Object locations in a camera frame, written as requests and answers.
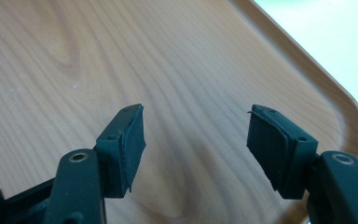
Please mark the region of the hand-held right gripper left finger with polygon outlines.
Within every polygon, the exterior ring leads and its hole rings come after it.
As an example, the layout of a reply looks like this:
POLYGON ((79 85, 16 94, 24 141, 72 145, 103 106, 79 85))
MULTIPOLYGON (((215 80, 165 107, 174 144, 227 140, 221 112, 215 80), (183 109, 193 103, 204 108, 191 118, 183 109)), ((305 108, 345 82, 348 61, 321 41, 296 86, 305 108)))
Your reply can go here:
POLYGON ((65 154, 53 181, 44 224, 106 224, 106 198, 131 190, 145 149, 144 107, 122 108, 95 147, 65 154))

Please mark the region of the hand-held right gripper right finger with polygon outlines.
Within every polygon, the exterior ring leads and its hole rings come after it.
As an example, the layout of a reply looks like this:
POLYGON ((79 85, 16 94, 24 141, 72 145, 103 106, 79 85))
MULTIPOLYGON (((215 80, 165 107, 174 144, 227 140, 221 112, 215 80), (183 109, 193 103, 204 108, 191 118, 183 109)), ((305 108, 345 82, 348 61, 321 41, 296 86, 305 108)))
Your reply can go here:
POLYGON ((358 224, 358 159, 317 154, 318 141, 275 109, 253 105, 247 147, 284 199, 309 195, 311 224, 358 224))

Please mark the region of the wooden tray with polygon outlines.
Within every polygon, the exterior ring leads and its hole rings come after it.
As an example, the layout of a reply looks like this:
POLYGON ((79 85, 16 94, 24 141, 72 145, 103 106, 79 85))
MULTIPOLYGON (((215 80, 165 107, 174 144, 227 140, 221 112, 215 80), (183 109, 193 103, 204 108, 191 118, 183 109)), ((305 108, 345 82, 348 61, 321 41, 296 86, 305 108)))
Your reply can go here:
POLYGON ((0 0, 0 189, 52 178, 123 107, 144 108, 115 224, 300 223, 246 146, 253 105, 358 157, 358 104, 249 0, 0 0))

